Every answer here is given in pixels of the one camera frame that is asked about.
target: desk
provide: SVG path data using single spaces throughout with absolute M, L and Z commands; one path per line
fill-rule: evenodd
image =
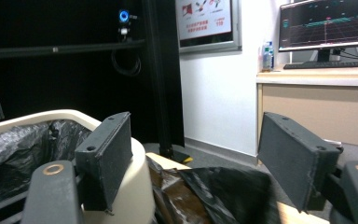
M 322 138 L 358 145 L 358 67 L 257 75 L 258 130 L 264 111 L 294 119 Z
M 189 167 L 177 163 L 175 161 L 168 160 L 164 157 L 161 157 L 155 153 L 146 153 L 146 156 L 157 162 L 164 169 L 189 169 Z M 312 215 L 307 215 L 305 213 L 298 213 L 298 211 L 283 203 L 278 203 L 278 208 L 280 210 L 281 222 L 282 224 L 328 224 L 329 222 L 321 219 L 319 217 L 315 217 Z

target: shelf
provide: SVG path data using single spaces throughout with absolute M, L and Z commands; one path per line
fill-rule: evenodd
M 143 46 L 144 40 L 133 40 L 125 43 L 107 43 L 91 45 L 66 45 L 66 46 L 45 46 L 31 48 L 9 48 L 0 49 L 0 59 L 18 58 L 30 56 L 47 56 L 69 53 L 86 53 L 114 49 L 136 49 Z

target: monitor screen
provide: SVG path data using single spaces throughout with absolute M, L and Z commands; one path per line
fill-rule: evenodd
M 358 47 L 358 0 L 314 0 L 280 8 L 279 52 Z

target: framed sign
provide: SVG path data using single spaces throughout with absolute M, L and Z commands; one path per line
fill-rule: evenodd
M 175 0 L 179 52 L 241 50 L 240 0 Z

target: gray baseboard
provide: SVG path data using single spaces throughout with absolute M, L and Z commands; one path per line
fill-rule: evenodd
M 228 148 L 217 147 L 198 140 L 185 138 L 187 150 L 198 150 L 241 165 L 257 166 L 257 158 Z

